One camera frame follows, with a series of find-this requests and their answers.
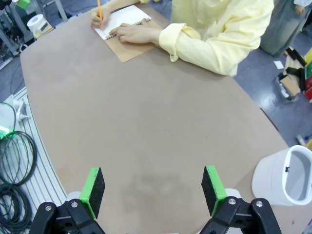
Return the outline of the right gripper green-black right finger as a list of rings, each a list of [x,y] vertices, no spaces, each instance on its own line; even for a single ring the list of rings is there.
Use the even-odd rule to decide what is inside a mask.
[[[205,166],[201,186],[211,216],[201,234],[225,234],[230,228],[243,234],[281,233],[268,200],[256,198],[248,203],[227,195],[215,166]]]

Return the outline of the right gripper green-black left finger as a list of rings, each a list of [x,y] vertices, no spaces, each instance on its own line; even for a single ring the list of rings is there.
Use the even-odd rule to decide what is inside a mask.
[[[32,234],[103,234],[97,223],[105,190],[101,168],[92,168],[78,196],[56,206],[40,204],[32,222]]]

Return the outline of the person's right hand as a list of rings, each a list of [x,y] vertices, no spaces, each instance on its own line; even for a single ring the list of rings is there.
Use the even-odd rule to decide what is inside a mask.
[[[91,27],[103,30],[109,20],[110,14],[111,10],[106,5],[101,6],[101,8],[93,8],[90,11]]]

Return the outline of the person's left hand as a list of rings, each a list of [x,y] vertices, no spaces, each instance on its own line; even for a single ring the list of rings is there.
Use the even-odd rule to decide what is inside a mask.
[[[162,29],[152,27],[150,21],[142,19],[139,24],[122,23],[114,28],[109,35],[115,35],[122,43],[159,45],[159,35]]]

